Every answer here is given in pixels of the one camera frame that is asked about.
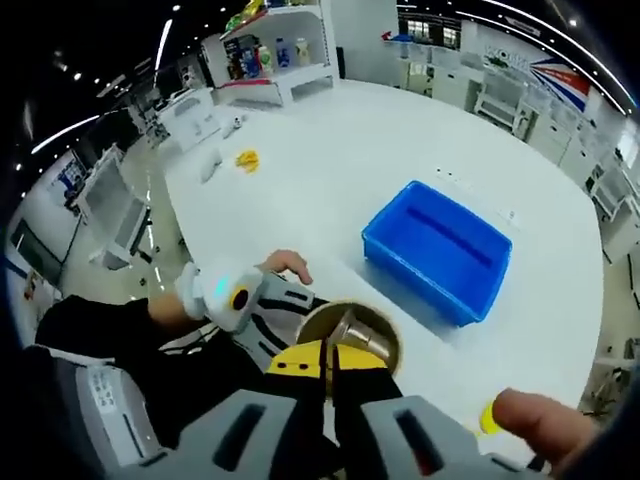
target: bottle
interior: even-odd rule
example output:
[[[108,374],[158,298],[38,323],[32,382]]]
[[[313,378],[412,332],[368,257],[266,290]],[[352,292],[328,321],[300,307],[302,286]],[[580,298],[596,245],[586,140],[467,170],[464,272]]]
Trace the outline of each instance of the bottle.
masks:
[[[287,68],[291,64],[289,49],[282,38],[276,39],[276,57],[278,58],[278,67]]]
[[[242,51],[242,61],[247,72],[247,77],[256,78],[260,75],[260,63],[256,58],[255,50],[253,48],[245,48]]]
[[[264,45],[258,47],[258,59],[260,60],[260,70],[265,75],[273,73],[273,58],[269,49]]]
[[[299,38],[296,42],[296,55],[298,57],[298,65],[301,67],[311,64],[309,43],[304,38]]]

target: human hand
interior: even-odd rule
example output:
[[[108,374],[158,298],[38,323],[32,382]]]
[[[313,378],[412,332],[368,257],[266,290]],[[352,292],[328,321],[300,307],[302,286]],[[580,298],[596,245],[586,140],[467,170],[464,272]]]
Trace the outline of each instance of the human hand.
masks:
[[[289,270],[295,273],[305,285],[311,285],[313,279],[307,270],[307,261],[292,250],[276,250],[257,267],[263,272],[282,273]]]
[[[498,425],[527,442],[561,473],[597,435],[595,424],[577,410],[542,395],[507,389],[493,403]]]

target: round hole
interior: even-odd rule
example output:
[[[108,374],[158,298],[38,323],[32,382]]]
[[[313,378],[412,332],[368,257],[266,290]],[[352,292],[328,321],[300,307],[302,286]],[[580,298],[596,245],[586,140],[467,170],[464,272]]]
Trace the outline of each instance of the round hole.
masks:
[[[233,309],[242,310],[247,304],[247,301],[249,301],[249,292],[244,289],[240,290],[238,293],[236,293],[236,296],[233,297]]]

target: shelf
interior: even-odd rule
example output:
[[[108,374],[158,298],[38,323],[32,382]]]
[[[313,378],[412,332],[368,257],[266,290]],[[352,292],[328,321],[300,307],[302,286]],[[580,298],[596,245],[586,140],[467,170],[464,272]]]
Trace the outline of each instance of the shelf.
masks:
[[[242,80],[233,80],[222,85],[221,88],[227,87],[246,87],[256,85],[272,85],[274,83],[286,82],[292,86],[302,85],[318,78],[322,78],[328,74],[328,69],[322,63],[307,65],[304,67],[289,67],[278,70],[268,77],[243,78]]]
[[[266,22],[269,17],[278,17],[280,15],[292,15],[292,14],[300,14],[300,13],[311,13],[322,19],[322,12],[318,5],[299,5],[294,7],[275,7],[267,10],[262,10],[256,13],[249,19],[243,20],[240,25],[235,27],[234,29],[228,31],[220,35],[220,41],[231,40],[239,36],[240,34],[245,35],[251,31],[251,27],[255,27],[261,23]]]

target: yellow toy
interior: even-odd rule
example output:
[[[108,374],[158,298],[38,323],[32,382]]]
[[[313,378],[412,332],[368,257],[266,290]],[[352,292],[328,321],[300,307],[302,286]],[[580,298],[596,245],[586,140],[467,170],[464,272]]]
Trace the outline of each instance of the yellow toy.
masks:
[[[259,164],[260,158],[255,150],[246,150],[236,157],[236,165],[247,173],[255,172]]]

